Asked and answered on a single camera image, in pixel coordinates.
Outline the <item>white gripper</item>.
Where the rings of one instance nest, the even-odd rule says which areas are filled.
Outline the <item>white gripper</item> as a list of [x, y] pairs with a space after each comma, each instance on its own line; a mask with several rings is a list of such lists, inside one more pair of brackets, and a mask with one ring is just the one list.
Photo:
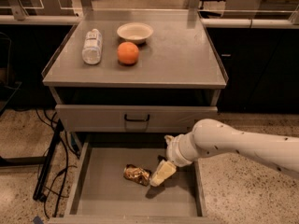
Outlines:
[[166, 135], [164, 140], [167, 144], [166, 158], [168, 161], [162, 160], [151, 176], [149, 183], [153, 187], [160, 186], [176, 172], [177, 167], [191, 165], [199, 158], [199, 151], [191, 133], [177, 136]]

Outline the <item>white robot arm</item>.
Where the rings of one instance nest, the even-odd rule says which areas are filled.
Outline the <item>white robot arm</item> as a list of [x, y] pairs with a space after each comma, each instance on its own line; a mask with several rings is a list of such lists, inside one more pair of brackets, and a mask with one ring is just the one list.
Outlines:
[[153, 187], [160, 186], [178, 167], [222, 153], [237, 153], [284, 175], [299, 176], [298, 137], [248, 133], [214, 119], [201, 119], [189, 133], [166, 135], [164, 139], [166, 160], [159, 163], [150, 178]]

